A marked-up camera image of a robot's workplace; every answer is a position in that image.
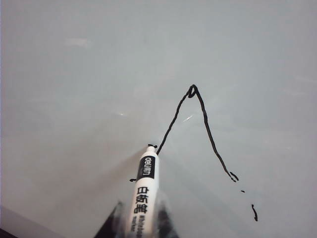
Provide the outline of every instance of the whiteboard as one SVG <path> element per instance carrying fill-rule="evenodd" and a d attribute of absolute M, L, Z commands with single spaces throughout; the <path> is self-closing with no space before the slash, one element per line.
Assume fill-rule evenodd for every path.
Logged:
<path fill-rule="evenodd" d="M 93 237 L 195 84 L 239 181 L 187 98 L 159 154 L 179 236 L 315 238 L 316 7 L 2 1 L 1 228 Z"/>

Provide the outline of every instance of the deli logo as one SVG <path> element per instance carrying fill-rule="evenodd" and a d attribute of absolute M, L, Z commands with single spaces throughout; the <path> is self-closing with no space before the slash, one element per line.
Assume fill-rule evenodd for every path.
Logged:
<path fill-rule="evenodd" d="M 145 156 L 140 160 L 137 180 L 141 178 L 153 178 L 155 170 L 155 157 Z"/>

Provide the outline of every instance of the marker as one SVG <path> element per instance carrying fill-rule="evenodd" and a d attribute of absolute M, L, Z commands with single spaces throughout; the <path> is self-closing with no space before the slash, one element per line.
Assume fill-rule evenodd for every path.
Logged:
<path fill-rule="evenodd" d="M 159 188 L 159 157 L 149 146 L 140 159 L 131 211 L 127 220 L 127 238 L 151 238 L 154 233 L 155 200 Z"/>

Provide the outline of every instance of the whiteboard marker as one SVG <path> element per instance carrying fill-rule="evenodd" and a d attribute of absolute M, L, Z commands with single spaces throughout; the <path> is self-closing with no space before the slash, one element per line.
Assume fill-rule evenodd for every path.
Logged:
<path fill-rule="evenodd" d="M 137 180 L 127 220 L 127 238 L 151 238 L 154 233 L 155 200 L 159 188 L 159 157 L 149 146 L 140 159 Z"/>

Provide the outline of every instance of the black ink line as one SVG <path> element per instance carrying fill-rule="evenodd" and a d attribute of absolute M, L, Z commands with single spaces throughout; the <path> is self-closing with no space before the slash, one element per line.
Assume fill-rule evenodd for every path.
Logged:
<path fill-rule="evenodd" d="M 251 206 L 252 206 L 252 210 L 253 210 L 253 212 L 254 212 L 254 220 L 256 220 L 256 222 L 257 222 L 257 221 L 258 221 L 258 214 L 257 214 L 257 212 L 256 212 L 255 209 L 254 209 L 254 205 L 251 204 Z"/>
<path fill-rule="evenodd" d="M 205 105 L 204 105 L 204 101 L 198 91 L 198 88 L 196 87 L 195 84 L 193 84 L 192 86 L 190 86 L 189 90 L 186 92 L 186 94 L 183 96 L 183 98 L 180 100 L 178 106 L 177 106 L 177 109 L 176 109 L 176 113 L 175 113 L 175 116 L 172 120 L 172 122 L 170 123 L 165 135 L 164 135 L 164 138 L 161 142 L 161 144 L 159 145 L 159 148 L 158 148 L 158 151 L 157 151 L 157 154 L 160 153 L 165 141 L 166 141 L 166 138 L 170 132 L 170 130 L 172 129 L 172 126 L 174 125 L 176 119 L 177 119 L 177 116 L 178 116 L 178 113 L 179 113 L 179 109 L 180 107 L 182 106 L 182 103 L 184 102 L 184 100 L 186 99 L 186 97 L 188 96 L 188 98 L 192 98 L 194 96 L 197 96 L 198 100 L 199 100 L 199 103 L 201 105 L 201 108 L 202 108 L 202 112 L 203 112 L 203 115 L 204 115 L 204 123 L 205 123 L 205 127 L 206 127 L 206 130 L 207 130 L 207 134 L 208 134 L 208 137 L 209 137 L 209 140 L 211 142 L 211 145 L 212 145 L 212 148 L 213 148 L 213 151 L 214 153 L 217 155 L 217 157 L 219 158 L 220 162 L 221 162 L 221 165 L 223 167 L 223 170 L 229 175 L 229 177 L 231 178 L 232 181 L 236 182 L 236 180 L 231 176 L 231 174 L 229 173 L 229 171 L 227 170 L 227 167 L 226 165 L 224 164 L 224 161 L 222 159 L 222 157 L 219 155 L 218 151 L 217 151 L 217 148 L 216 148 L 216 145 L 214 143 L 214 140 L 212 138 L 212 135 L 211 135 L 211 130 L 210 130 L 210 127 L 209 127 L 209 124 L 208 124 L 208 117 L 207 117 L 207 112 L 206 112 L 206 109 L 205 109 Z"/>
<path fill-rule="evenodd" d="M 157 145 L 148 144 L 148 146 L 153 146 L 154 148 L 157 148 Z"/>
<path fill-rule="evenodd" d="M 232 176 L 234 176 L 234 177 L 236 178 L 236 180 L 239 181 L 238 177 L 237 177 L 233 172 L 230 172 L 230 174 L 231 174 Z"/>

